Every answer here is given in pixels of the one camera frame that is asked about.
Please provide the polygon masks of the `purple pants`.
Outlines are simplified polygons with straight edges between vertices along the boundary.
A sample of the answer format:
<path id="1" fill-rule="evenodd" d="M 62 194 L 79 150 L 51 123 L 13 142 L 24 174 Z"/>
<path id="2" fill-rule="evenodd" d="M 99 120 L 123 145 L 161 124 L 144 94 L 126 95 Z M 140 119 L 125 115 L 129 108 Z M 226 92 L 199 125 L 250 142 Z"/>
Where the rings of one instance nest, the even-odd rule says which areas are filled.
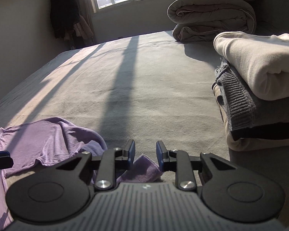
<path id="1" fill-rule="evenodd" d="M 14 163 L 11 168 L 0 170 L 0 230 L 12 222 L 5 201 L 10 177 L 36 165 L 53 166 L 83 151 L 100 156 L 106 150 L 107 145 L 97 132 L 60 117 L 0 128 L 0 151 L 8 151 Z"/>

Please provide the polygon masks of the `hanging dark clothes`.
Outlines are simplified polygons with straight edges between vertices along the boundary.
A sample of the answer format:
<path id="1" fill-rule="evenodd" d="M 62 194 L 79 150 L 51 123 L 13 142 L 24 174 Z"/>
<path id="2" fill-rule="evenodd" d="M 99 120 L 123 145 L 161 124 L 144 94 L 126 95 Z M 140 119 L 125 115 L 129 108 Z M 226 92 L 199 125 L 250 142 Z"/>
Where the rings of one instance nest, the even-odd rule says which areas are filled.
<path id="1" fill-rule="evenodd" d="M 50 21 L 57 39 L 69 41 L 75 34 L 85 42 L 93 40 L 93 31 L 80 15 L 76 0 L 50 0 Z"/>

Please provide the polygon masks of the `folded beige garment bottom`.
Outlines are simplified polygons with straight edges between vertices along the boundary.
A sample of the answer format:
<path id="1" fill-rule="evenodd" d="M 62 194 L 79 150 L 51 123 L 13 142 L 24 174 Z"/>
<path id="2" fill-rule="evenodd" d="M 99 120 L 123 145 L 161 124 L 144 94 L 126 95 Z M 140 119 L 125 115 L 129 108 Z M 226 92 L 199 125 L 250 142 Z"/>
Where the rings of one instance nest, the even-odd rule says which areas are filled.
<path id="1" fill-rule="evenodd" d="M 232 149 L 233 151 L 254 151 L 254 150 L 289 146 L 289 139 L 265 140 L 265 139 L 247 138 L 234 141 L 230 133 L 227 114 L 223 109 L 223 107 L 218 102 L 218 96 L 221 95 L 220 88 L 216 83 L 214 83 L 212 86 L 212 90 L 223 121 L 226 143 L 230 149 Z"/>

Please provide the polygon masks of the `grey bed sheet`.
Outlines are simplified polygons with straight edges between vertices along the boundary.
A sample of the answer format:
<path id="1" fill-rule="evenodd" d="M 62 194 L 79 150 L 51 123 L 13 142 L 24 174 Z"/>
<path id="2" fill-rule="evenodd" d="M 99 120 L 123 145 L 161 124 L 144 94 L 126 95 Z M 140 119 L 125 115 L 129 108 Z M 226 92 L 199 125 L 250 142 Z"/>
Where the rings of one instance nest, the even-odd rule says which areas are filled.
<path id="1" fill-rule="evenodd" d="M 177 43 L 170 32 L 66 51 L 0 101 L 0 128 L 61 117 L 98 132 L 109 148 L 136 142 L 155 159 L 155 143 L 191 155 L 211 152 L 282 185 L 280 221 L 289 225 L 289 146 L 228 148 L 211 86 L 220 57 L 210 42 Z"/>

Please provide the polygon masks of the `folded grey garment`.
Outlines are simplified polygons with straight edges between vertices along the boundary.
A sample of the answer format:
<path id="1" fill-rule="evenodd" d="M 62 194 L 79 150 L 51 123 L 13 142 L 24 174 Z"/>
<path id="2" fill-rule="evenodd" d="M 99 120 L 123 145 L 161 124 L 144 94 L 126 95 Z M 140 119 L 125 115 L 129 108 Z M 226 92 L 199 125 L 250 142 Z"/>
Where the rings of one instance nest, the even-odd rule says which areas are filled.
<path id="1" fill-rule="evenodd" d="M 289 123 L 289 97 L 274 101 L 258 98 L 223 57 L 215 77 L 231 130 Z"/>

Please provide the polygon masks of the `folded black garment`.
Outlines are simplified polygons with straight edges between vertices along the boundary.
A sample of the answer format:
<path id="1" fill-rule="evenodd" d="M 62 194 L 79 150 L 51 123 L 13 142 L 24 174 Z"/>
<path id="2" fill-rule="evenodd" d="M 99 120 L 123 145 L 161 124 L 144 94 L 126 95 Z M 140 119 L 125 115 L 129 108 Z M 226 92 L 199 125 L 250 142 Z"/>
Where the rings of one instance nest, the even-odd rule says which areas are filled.
<path id="1" fill-rule="evenodd" d="M 239 139 L 265 139 L 265 140 L 286 140 L 289 139 L 289 123 L 274 123 L 242 128 L 230 131 L 234 141 Z"/>

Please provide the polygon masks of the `folded cream garment top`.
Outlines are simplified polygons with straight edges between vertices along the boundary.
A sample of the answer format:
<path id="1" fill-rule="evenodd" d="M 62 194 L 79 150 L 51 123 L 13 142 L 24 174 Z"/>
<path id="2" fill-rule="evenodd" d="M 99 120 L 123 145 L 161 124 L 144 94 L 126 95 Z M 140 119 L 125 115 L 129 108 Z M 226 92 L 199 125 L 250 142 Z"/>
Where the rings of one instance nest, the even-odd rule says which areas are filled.
<path id="1" fill-rule="evenodd" d="M 241 75 L 260 99 L 289 97 L 289 34 L 253 35 L 244 32 L 218 34 L 213 46 Z"/>

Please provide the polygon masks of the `folded beige pink quilt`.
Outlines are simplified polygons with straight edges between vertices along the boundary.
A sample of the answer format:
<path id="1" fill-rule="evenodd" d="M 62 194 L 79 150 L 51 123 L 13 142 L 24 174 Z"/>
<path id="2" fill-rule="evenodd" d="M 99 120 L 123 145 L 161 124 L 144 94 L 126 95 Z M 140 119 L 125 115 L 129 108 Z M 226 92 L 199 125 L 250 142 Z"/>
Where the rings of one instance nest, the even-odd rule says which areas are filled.
<path id="1" fill-rule="evenodd" d="M 176 23 L 172 36 L 182 43 L 212 41 L 219 33 L 256 30 L 256 15 L 244 0 L 176 0 L 167 9 Z"/>

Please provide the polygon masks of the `grey quilted headboard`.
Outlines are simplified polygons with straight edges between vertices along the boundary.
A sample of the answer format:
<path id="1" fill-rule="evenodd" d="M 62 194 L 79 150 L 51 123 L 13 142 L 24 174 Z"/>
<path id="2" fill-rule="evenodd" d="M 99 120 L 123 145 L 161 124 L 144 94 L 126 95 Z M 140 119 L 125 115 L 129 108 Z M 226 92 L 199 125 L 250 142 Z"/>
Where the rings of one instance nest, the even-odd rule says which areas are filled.
<path id="1" fill-rule="evenodd" d="M 256 0 L 258 35 L 289 33 L 289 0 Z"/>

